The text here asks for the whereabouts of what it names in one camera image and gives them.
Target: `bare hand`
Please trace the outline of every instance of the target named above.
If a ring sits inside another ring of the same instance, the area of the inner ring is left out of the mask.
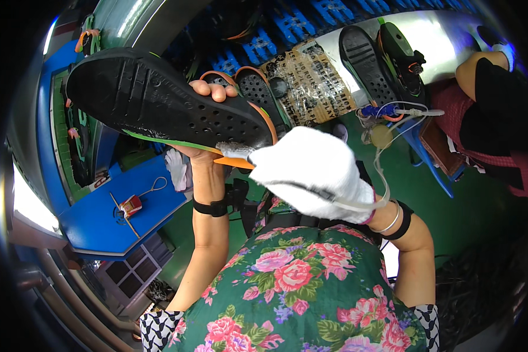
[[[211,94],[211,98],[213,98],[213,100],[216,102],[224,102],[226,97],[235,97],[238,95],[236,89],[233,86],[228,86],[225,88],[220,84],[209,84],[206,81],[201,80],[190,82],[190,86],[199,95],[207,96]],[[211,163],[213,160],[221,158],[221,155],[219,154],[191,146],[173,144],[170,144],[170,146],[188,156],[192,163]]]

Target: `floral apron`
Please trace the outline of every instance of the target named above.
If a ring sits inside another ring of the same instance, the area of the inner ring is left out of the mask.
[[[164,350],[425,351],[424,329],[393,295],[377,246],[345,225],[260,233],[266,214],[293,211],[271,196],[260,203],[254,235]]]

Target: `wooden stick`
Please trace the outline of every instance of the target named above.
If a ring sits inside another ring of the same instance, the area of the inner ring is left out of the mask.
[[[111,192],[110,192],[110,195],[111,195],[112,200],[113,200],[114,203],[115,203],[115,207],[119,209],[119,204],[118,204],[118,202],[115,201],[114,195],[113,195]],[[135,236],[137,236],[137,238],[141,238],[141,237],[139,236],[139,234],[135,231],[133,225],[131,225],[131,223],[129,222],[129,219],[127,219],[125,216],[124,216],[123,218],[124,218],[125,221],[127,222],[127,225],[129,225],[129,227],[133,230]]]

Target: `red checkered fabric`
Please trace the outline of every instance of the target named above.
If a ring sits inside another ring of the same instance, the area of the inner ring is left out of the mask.
[[[454,141],[457,151],[471,157],[476,162],[479,160],[494,166],[520,168],[524,189],[521,190],[512,186],[509,186],[509,189],[517,196],[528,197],[528,163],[521,164],[518,160],[517,165],[512,157],[483,154],[477,151],[465,150],[462,146],[459,140],[459,131],[462,126],[463,116],[473,103],[475,102],[463,92],[455,81],[446,88],[435,89],[432,92],[432,106],[445,112],[443,116],[436,117],[436,123]]]

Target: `silver bracelet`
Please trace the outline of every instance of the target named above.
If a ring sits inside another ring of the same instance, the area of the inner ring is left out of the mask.
[[[397,216],[395,216],[395,219],[393,220],[393,222],[389,226],[387,226],[385,229],[383,229],[381,231],[377,231],[377,230],[372,230],[371,229],[375,233],[381,233],[381,232],[385,232],[385,231],[391,229],[393,227],[393,225],[395,224],[395,222],[397,222],[397,219],[399,218],[399,215],[401,215],[401,206],[399,205],[397,200],[391,198],[389,201],[392,202],[392,203],[395,203],[397,205]]]

